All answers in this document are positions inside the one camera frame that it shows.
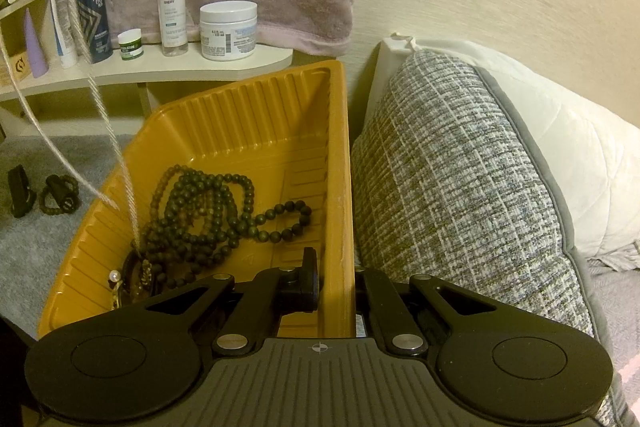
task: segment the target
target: yellow plastic tray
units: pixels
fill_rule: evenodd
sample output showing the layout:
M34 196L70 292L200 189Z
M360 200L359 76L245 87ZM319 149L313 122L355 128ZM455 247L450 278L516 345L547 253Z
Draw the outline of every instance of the yellow plastic tray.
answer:
M319 310L287 315L279 334L348 337L354 333L348 143L344 70L337 60L328 60L164 105L146 121L124 156L141 225L149 219L156 184L174 164L250 177L256 214L275 203L305 200L313 214L301 237L277 245L242 240L214 271L231 273L237 281L251 280L268 267L299 265L304 247L314 247L322 278ZM122 265L132 239L119 168L103 190L120 209L95 200L87 211L50 290L40 336L110 309L108 274ZM238 200L239 187L232 185L232 190ZM281 230L296 220L285 213L264 229Z

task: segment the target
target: white pillow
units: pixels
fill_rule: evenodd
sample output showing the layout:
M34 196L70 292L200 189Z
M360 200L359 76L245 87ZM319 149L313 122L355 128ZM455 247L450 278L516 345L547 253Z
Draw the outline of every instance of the white pillow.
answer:
M494 76L564 194L578 253L593 257L640 237L640 129L517 60L474 42L414 42L420 48L459 57ZM388 70L395 70L411 53L408 44L397 39L385 39L383 49L385 64L376 69L367 115L388 82ZM388 52L396 56L389 60Z

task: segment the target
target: beaded necklace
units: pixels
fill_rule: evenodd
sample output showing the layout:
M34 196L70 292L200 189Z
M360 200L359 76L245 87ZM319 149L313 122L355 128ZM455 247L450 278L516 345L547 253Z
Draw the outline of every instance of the beaded necklace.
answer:
M169 193L161 217L162 196L171 179L178 174L180 176ZM243 188L240 214L228 184L238 184ZM254 198L255 187L247 176L205 174L180 165L169 168L151 198L151 221L142 228L140 247L136 250L132 244L132 253L142 261L141 284L150 290L150 295L154 293L153 280L158 283L155 293L160 293L163 288L172 289L194 282L204 268L221 264L232 250L239 247L242 238L260 243L292 241L295 236L302 235L304 227L311 223L311 208L302 200L276 204L253 217ZM226 230L223 229L225 210ZM281 232L269 233L258 229L267 220L275 219L284 212L300 213L298 222ZM199 233L191 233L199 217L204 218L203 226ZM174 263L189 264L183 277L171 276L170 267ZM111 272L112 286L120 279L120 272Z

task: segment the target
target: crosshair marking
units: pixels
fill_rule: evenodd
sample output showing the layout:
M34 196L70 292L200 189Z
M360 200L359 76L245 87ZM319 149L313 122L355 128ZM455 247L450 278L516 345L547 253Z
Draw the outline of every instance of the crosshair marking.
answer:
M327 349L331 349L331 347L323 344L322 342L318 342L317 344L311 346L311 349L313 349L319 355L320 353L324 353Z

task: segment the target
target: blue spray bottle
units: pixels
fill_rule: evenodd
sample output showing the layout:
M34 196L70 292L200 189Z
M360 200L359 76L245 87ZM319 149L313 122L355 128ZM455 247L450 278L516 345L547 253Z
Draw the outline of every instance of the blue spray bottle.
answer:
M78 15L84 33L84 40L89 45L92 62L100 62L111 57L111 39L107 20L107 5L104 0L76 0Z

